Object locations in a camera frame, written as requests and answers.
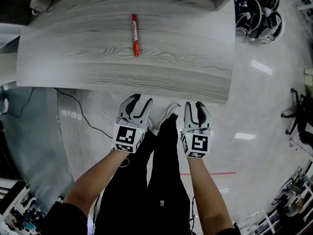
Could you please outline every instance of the wrist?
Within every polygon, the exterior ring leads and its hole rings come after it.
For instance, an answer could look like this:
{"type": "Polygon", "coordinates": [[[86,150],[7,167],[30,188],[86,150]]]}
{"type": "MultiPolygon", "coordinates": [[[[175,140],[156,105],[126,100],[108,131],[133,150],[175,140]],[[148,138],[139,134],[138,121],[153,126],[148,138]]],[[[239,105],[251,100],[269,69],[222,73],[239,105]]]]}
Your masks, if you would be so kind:
{"type": "Polygon", "coordinates": [[[130,154],[129,152],[125,152],[125,151],[120,151],[120,150],[112,150],[110,152],[110,154],[112,154],[112,156],[118,157],[120,159],[125,159],[128,157],[128,155],[130,154]]]}
{"type": "Polygon", "coordinates": [[[197,158],[191,158],[191,157],[187,157],[187,161],[189,164],[203,164],[203,160],[202,159],[197,159],[197,158]]]}

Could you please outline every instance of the red line on floor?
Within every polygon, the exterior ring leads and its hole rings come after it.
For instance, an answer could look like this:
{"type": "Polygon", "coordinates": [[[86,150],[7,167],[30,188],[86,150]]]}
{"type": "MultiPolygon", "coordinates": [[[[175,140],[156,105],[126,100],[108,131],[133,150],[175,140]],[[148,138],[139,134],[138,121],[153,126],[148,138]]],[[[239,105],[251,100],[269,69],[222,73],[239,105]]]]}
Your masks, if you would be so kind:
{"type": "MultiPolygon", "coordinates": [[[[237,174],[237,172],[219,172],[219,173],[210,173],[210,175],[212,176],[216,176],[216,175],[231,175],[231,174],[237,174]]],[[[190,176],[190,173],[181,173],[181,176],[190,176]]]]}

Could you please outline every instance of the black sleeve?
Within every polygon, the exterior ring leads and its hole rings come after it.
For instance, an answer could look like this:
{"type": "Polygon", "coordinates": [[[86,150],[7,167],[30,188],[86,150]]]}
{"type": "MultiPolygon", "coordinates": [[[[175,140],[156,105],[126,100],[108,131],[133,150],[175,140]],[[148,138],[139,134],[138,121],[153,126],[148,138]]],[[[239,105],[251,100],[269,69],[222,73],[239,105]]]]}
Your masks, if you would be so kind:
{"type": "Polygon", "coordinates": [[[87,217],[76,206],[56,203],[40,227],[42,235],[86,235],[87,217]]]}
{"type": "Polygon", "coordinates": [[[220,231],[219,233],[216,233],[216,235],[238,235],[238,232],[236,231],[236,229],[230,228],[220,231]]]}

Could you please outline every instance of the person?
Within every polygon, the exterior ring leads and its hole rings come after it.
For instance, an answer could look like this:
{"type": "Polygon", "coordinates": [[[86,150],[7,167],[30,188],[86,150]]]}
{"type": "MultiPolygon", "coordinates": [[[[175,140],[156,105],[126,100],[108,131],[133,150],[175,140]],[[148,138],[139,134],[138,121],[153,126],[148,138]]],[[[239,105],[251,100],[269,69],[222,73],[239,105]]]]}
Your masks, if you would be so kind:
{"type": "Polygon", "coordinates": [[[303,200],[300,198],[298,201],[295,198],[295,192],[289,190],[285,193],[284,198],[277,206],[277,213],[279,214],[280,226],[282,227],[277,234],[297,234],[302,228],[305,227],[303,211],[303,200]]]}
{"type": "MultiPolygon", "coordinates": [[[[82,175],[62,204],[49,212],[42,234],[87,234],[90,207],[105,188],[95,234],[190,235],[190,200],[180,178],[176,120],[172,105],[157,136],[148,130],[134,154],[114,150],[82,175]],[[153,169],[147,185],[147,163],[153,169]]],[[[203,160],[187,158],[205,235],[237,234],[223,198],[203,160]]]]}

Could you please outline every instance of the chair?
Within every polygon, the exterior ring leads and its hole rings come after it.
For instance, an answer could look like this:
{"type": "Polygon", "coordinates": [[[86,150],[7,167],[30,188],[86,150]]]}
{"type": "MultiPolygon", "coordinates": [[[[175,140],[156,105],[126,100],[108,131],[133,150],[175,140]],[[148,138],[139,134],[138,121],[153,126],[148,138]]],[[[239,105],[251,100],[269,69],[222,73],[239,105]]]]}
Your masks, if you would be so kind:
{"type": "Polygon", "coordinates": [[[286,116],[285,114],[281,114],[282,118],[295,118],[295,121],[293,123],[293,126],[291,130],[286,130],[287,135],[291,135],[298,125],[298,132],[304,132],[307,126],[307,123],[313,126],[313,100],[310,96],[310,94],[307,94],[306,96],[300,95],[298,96],[298,92],[295,89],[291,89],[291,93],[295,93],[296,98],[296,112],[293,114],[290,114],[286,116]]]}
{"type": "Polygon", "coordinates": [[[299,134],[299,137],[303,144],[307,144],[311,146],[311,148],[313,149],[313,134],[311,132],[308,131],[301,132],[299,134]]]}

